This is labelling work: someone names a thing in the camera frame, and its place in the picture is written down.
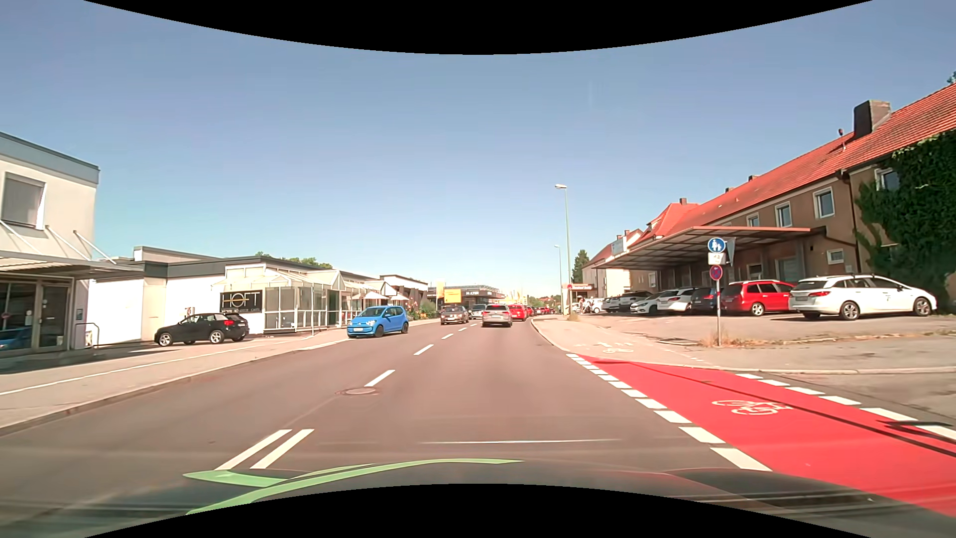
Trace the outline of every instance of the green ivy on wall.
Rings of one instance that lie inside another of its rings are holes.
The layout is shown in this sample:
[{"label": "green ivy on wall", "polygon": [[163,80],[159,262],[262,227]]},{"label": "green ivy on wall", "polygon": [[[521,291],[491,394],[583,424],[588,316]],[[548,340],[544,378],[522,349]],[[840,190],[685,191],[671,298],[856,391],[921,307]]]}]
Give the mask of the green ivy on wall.
[{"label": "green ivy on wall", "polygon": [[[857,231],[876,273],[933,293],[952,310],[946,278],[956,272],[956,129],[895,151],[885,163],[900,178],[896,190],[860,186],[860,220],[875,241]],[[897,243],[883,247],[875,225]]]}]

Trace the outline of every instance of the asphalt road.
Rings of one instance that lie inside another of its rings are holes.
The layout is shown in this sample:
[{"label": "asphalt road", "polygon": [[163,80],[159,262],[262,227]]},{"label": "asphalt road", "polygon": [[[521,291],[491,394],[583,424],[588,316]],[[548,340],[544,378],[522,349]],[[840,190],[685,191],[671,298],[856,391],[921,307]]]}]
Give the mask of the asphalt road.
[{"label": "asphalt road", "polygon": [[[367,385],[375,390],[340,393]],[[0,522],[225,468],[464,457],[647,471],[733,466],[678,426],[583,369],[529,323],[422,325],[300,350],[0,437]]]}]

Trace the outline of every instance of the bicycle symbol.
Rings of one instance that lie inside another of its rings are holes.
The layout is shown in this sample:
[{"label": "bicycle symbol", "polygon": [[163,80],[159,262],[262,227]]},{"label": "bicycle symbol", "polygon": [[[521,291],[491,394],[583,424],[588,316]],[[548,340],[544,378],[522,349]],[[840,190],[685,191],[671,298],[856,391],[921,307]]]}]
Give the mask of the bicycle symbol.
[{"label": "bicycle symbol", "polygon": [[747,400],[719,400],[711,402],[714,405],[723,405],[727,407],[737,407],[740,409],[730,410],[738,415],[773,415],[781,409],[793,409],[790,406],[777,402],[750,402]]}]

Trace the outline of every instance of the red car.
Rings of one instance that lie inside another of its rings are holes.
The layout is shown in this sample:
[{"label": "red car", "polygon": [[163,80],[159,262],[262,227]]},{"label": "red car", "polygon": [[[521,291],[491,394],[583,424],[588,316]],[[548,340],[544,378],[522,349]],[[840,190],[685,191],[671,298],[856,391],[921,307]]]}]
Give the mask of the red car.
[{"label": "red car", "polygon": [[790,312],[793,284],[780,280],[746,280],[731,282],[720,292],[722,312],[749,312],[763,316],[765,312]]},{"label": "red car", "polygon": [[524,304],[509,304],[508,310],[511,312],[511,318],[516,321],[528,320],[528,310]]}]

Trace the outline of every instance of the tire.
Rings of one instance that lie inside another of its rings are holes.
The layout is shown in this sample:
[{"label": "tire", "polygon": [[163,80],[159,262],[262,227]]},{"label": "tire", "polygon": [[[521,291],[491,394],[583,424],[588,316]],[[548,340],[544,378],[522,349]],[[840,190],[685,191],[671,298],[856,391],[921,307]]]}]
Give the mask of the tire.
[{"label": "tire", "polygon": [[859,305],[847,301],[844,304],[840,305],[839,308],[839,318],[845,322],[854,322],[859,319]]},{"label": "tire", "polygon": [[921,318],[925,318],[933,313],[933,306],[926,297],[920,297],[913,302],[913,313]]}]

